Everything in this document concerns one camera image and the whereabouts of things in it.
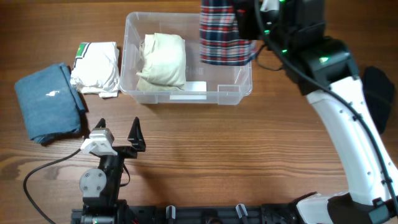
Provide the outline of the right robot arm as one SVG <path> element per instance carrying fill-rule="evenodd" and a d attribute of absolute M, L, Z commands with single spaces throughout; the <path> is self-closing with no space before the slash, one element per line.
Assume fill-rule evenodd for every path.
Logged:
<path fill-rule="evenodd" d="M 299 223 L 384 223 L 397 216 L 397 168 L 389 157 L 346 44 L 325 35 L 325 3 L 234 1 L 242 39 L 262 40 L 323 121 L 348 182 L 289 204 Z"/>

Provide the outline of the black cloth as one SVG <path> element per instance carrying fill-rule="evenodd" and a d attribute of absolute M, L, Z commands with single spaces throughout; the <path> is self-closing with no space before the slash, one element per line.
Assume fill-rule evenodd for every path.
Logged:
<path fill-rule="evenodd" d="M 391 113 L 395 86 L 387 75 L 376 67 L 365 68 L 362 83 L 369 113 L 378 133 L 382 134 Z"/>

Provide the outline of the cream cloth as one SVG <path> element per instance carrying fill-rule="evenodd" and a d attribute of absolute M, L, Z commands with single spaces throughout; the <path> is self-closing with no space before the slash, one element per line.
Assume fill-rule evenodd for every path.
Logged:
<path fill-rule="evenodd" d="M 139 51 L 144 62 L 143 68 L 137 72 L 139 91 L 186 89 L 187 56 L 184 39 L 175 34 L 147 34 Z"/>

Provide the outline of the red blue plaid cloth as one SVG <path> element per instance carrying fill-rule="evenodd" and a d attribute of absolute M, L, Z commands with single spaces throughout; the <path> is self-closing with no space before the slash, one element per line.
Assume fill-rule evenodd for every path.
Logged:
<path fill-rule="evenodd" d="M 256 56 L 256 42 L 240 38 L 234 7 L 228 0 L 202 0 L 200 60 L 210 65 L 243 66 Z"/>

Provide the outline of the white cloth green patch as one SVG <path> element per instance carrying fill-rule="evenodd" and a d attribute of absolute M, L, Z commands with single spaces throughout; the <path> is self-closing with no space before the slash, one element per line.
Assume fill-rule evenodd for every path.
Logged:
<path fill-rule="evenodd" d="M 82 94 L 115 98 L 119 91 L 119 49 L 115 42 L 82 42 L 72 67 L 70 84 Z"/>

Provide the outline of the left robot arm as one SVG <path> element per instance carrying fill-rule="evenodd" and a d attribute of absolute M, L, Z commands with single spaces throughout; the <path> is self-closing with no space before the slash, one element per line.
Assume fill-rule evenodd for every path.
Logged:
<path fill-rule="evenodd" d="M 127 140 L 129 146 L 113 146 L 114 136 L 106 127 L 105 119 L 89 133 L 80 150 L 100 158 L 95 169 L 87 170 L 80 178 L 83 208 L 73 210 L 72 223 L 138 223 L 139 220 L 124 199 L 119 199 L 123 172 L 127 171 L 126 159 L 135 159 L 138 152 L 146 150 L 139 118 L 135 118 Z"/>

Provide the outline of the clear plastic storage container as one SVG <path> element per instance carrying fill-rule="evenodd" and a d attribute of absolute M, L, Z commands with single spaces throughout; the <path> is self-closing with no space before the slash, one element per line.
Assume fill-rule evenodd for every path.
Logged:
<path fill-rule="evenodd" d="M 252 68 L 219 66 L 200 60 L 200 16 L 188 13 L 132 12 L 126 18 L 119 89 L 140 104 L 214 103 L 236 105 L 252 92 Z M 139 46 L 147 34 L 177 34 L 185 40 L 187 82 L 206 82 L 206 92 L 139 91 L 144 62 Z"/>

